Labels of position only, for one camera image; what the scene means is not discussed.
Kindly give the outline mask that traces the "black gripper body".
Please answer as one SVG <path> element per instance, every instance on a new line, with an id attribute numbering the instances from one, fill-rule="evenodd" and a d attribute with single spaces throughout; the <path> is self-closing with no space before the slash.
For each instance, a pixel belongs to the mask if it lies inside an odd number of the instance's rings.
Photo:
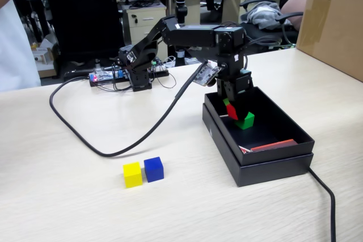
<path id="1" fill-rule="evenodd" d="M 241 69 L 234 74 L 222 70 L 216 76 L 218 96 L 229 100 L 238 100 L 241 94 L 253 87 L 251 72 Z"/>

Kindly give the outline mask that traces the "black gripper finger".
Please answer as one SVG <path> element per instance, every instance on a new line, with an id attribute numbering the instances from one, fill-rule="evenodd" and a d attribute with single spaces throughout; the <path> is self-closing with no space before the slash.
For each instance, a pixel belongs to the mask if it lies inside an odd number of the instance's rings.
<path id="1" fill-rule="evenodd" d="M 222 99 L 222 102 L 225 105 L 230 104 L 230 100 L 229 100 L 230 85 L 229 85 L 229 82 L 217 82 L 217 93 L 218 93 L 218 96 Z"/>
<path id="2" fill-rule="evenodd" d="M 244 120 L 249 113 L 250 93 L 245 91 L 235 95 L 234 101 L 231 102 L 234 107 L 238 120 Z"/>

